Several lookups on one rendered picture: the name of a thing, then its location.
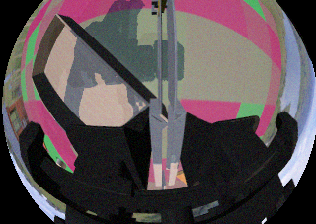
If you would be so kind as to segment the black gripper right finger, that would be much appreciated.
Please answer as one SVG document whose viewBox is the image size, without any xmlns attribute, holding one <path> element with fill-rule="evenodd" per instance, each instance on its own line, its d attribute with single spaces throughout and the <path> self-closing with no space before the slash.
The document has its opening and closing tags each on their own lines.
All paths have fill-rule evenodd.
<svg viewBox="0 0 316 224">
<path fill-rule="evenodd" d="M 185 137 L 182 141 L 181 165 L 187 187 L 200 185 L 200 178 L 216 156 L 221 142 L 256 132 L 260 117 L 238 117 L 209 124 L 202 118 L 186 114 Z"/>
</svg>

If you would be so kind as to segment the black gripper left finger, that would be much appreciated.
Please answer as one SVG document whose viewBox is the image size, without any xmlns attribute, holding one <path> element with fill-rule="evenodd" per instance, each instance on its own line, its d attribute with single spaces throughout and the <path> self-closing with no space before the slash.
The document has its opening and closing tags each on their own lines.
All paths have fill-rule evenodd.
<svg viewBox="0 0 316 224">
<path fill-rule="evenodd" d="M 66 134 L 76 153 L 126 163 L 138 189 L 147 190 L 151 162 L 150 106 L 123 126 L 68 125 Z"/>
</svg>

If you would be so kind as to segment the short dark cylinder with cream top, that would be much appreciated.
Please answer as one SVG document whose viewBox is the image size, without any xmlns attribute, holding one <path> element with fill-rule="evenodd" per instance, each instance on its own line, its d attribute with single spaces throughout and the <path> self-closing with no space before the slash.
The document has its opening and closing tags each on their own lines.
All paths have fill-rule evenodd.
<svg viewBox="0 0 316 224">
<path fill-rule="evenodd" d="M 59 158 L 58 158 L 58 160 L 56 160 L 56 165 L 59 165 L 60 168 L 66 169 L 66 164 L 63 164 L 63 162 L 60 161 Z"/>
</svg>

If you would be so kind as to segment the light wooden board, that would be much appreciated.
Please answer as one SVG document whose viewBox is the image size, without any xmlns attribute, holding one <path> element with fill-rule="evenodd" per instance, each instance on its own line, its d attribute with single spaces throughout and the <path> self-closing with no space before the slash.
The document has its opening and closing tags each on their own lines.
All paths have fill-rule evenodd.
<svg viewBox="0 0 316 224">
<path fill-rule="evenodd" d="M 183 170 L 181 172 L 177 173 L 177 178 L 179 178 L 179 180 L 185 182 L 185 184 L 186 184 L 185 174 L 183 174 Z"/>
</svg>

